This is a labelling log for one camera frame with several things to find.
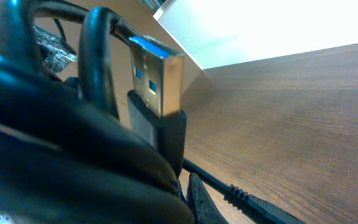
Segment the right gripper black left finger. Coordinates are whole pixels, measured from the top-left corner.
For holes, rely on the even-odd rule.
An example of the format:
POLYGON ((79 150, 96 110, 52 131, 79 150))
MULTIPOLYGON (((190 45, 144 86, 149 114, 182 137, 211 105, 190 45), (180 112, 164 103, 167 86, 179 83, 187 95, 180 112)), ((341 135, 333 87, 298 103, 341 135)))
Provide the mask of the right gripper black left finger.
POLYGON ((44 65, 53 73, 62 72, 70 63, 77 60, 76 51, 61 37, 39 27, 33 26, 44 65))

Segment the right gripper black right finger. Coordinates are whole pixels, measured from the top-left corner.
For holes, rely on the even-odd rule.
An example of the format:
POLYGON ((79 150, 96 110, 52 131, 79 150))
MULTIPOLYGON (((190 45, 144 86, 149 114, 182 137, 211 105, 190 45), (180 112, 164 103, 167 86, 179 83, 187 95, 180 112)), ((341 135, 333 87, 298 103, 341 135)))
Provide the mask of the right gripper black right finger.
POLYGON ((186 201, 194 214, 196 224, 228 224, 195 173, 189 175, 186 201))

